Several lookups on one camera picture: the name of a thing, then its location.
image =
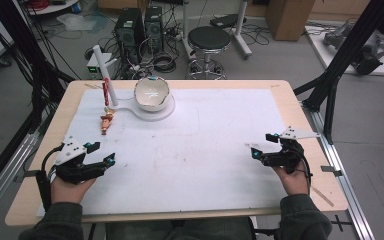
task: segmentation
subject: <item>black stool seat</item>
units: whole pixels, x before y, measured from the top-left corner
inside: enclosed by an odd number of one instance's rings
[[[220,28],[205,26],[190,31],[188,41],[192,48],[217,50],[229,45],[230,35]]]

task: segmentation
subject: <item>floor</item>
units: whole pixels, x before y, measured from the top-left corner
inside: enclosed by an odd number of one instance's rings
[[[114,23],[105,17],[89,15],[98,20],[96,29],[70,32],[55,17],[42,19],[45,30],[49,32],[49,39],[79,78],[90,79],[84,53],[98,43],[103,46],[112,37]],[[211,18],[204,16],[200,24],[208,25]],[[252,27],[250,24],[266,27],[264,19],[249,18],[245,27]],[[191,28],[196,25],[197,21],[190,22]],[[235,43],[226,52],[214,57],[224,66],[228,79],[284,79],[292,88],[296,88],[323,73],[324,68],[307,36],[301,36],[297,42],[274,41],[270,33],[266,32],[261,33],[261,36],[257,40],[268,45],[249,45],[253,55],[246,61]],[[247,43],[253,42],[246,35],[244,39]],[[177,46],[180,55],[176,60],[176,70],[157,75],[165,79],[184,78],[187,56],[183,46],[180,43]],[[74,75],[60,58],[57,58],[57,62],[62,71]],[[299,95],[298,99],[306,99],[310,92]],[[0,66],[0,153],[30,112],[30,93],[30,86],[15,64],[10,67]],[[336,99],[334,146],[374,237],[384,239],[384,77],[344,74],[338,85]],[[18,182],[11,183],[0,199],[0,239],[14,238],[25,229],[9,227],[4,222],[19,186]],[[350,221],[347,212],[327,214],[332,221],[336,219],[335,215],[341,222]],[[260,228],[277,227],[278,220],[279,216],[257,217]],[[341,227],[334,225],[330,239],[358,239],[353,226],[343,224]],[[259,236],[259,239],[270,238]]]

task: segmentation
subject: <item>person's left hand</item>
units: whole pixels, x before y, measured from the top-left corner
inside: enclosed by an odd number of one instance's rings
[[[83,200],[87,190],[93,185],[96,178],[88,181],[72,184],[64,182],[61,178],[55,177],[51,183],[51,202],[80,203]]]

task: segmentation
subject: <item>black metal pole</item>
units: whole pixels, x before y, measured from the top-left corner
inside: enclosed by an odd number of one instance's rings
[[[304,107],[310,111],[319,111],[320,105],[328,98],[323,133],[330,144],[333,144],[331,133],[338,82],[383,20],[384,0],[371,0],[326,71],[313,81],[294,90],[295,95],[298,95],[314,88],[310,97],[303,101]]]

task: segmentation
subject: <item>chair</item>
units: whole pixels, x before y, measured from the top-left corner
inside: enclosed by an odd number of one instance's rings
[[[227,49],[230,35],[220,28],[204,26],[193,29],[188,34],[188,44],[194,54],[203,53],[203,59],[195,59],[188,65],[186,79],[226,79],[223,66],[211,59],[211,55]]]

